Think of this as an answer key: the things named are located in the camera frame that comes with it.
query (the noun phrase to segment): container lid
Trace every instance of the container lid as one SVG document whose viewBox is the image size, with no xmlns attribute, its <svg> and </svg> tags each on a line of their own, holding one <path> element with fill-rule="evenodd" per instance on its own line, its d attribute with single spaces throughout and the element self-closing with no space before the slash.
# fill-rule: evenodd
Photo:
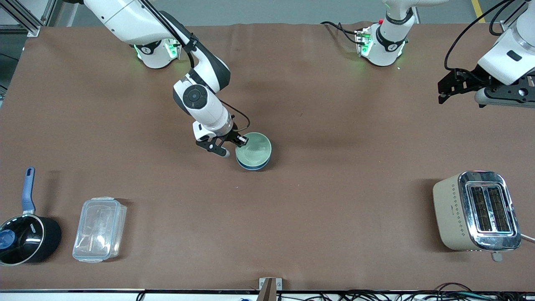
<svg viewBox="0 0 535 301">
<path fill-rule="evenodd" d="M 121 204 L 113 198 L 95 198 L 83 203 L 72 256 L 83 262 L 101 262 L 110 257 L 117 235 Z"/>
</svg>

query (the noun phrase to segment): blue lid knob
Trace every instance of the blue lid knob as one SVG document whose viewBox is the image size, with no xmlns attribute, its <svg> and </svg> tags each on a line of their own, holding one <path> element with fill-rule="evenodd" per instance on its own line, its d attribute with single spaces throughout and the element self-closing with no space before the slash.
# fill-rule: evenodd
<svg viewBox="0 0 535 301">
<path fill-rule="evenodd" d="M 15 232 L 11 230 L 3 230 L 0 232 L 0 250 L 7 249 L 15 241 Z"/>
</svg>

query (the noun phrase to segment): robotic arm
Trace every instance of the robotic arm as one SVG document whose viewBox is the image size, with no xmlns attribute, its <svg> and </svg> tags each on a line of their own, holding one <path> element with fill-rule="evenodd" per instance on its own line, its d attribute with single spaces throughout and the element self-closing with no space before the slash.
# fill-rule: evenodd
<svg viewBox="0 0 535 301">
<path fill-rule="evenodd" d="M 535 4 L 518 17 L 472 71 L 453 69 L 438 83 L 439 103 L 449 97 L 477 91 L 476 102 L 535 108 Z"/>
<path fill-rule="evenodd" d="M 388 66 L 401 55 L 416 17 L 414 7 L 435 6 L 448 0 L 383 0 L 386 17 L 382 23 L 373 24 L 356 33 L 357 52 L 370 63 Z"/>
<path fill-rule="evenodd" d="M 184 51 L 198 59 L 198 64 L 173 86 L 173 98 L 178 106 L 196 121 L 193 132 L 197 145 L 208 152 L 222 157 L 230 153 L 222 147 L 225 141 L 237 146 L 247 143 L 239 135 L 233 117 L 223 107 L 216 93 L 230 82 L 230 70 L 217 56 L 213 55 L 184 25 L 166 12 L 151 11 L 139 0 L 85 0 L 85 5 L 121 41 L 133 44 L 145 65 L 161 68 L 174 57 L 168 49 L 174 47 L 179 38 Z M 164 26 L 161 20 L 171 26 L 178 36 Z"/>
</svg>

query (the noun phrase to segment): circular joint cap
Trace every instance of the circular joint cap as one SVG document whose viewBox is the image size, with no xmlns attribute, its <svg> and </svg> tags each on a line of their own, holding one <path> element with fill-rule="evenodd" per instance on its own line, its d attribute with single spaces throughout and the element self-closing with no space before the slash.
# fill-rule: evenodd
<svg viewBox="0 0 535 301">
<path fill-rule="evenodd" d="M 184 91 L 182 101 L 190 109 L 202 109 L 208 102 L 208 91 L 202 85 L 189 86 Z"/>
</svg>

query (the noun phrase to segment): blue pan handle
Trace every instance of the blue pan handle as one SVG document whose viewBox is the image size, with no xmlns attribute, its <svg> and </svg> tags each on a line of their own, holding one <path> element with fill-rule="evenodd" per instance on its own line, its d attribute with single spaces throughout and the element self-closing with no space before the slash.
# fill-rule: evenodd
<svg viewBox="0 0 535 301">
<path fill-rule="evenodd" d="M 22 187 L 22 214 L 34 214 L 35 205 L 32 200 L 33 179 L 35 177 L 35 168 L 28 167 L 24 176 L 24 186 Z"/>
</svg>

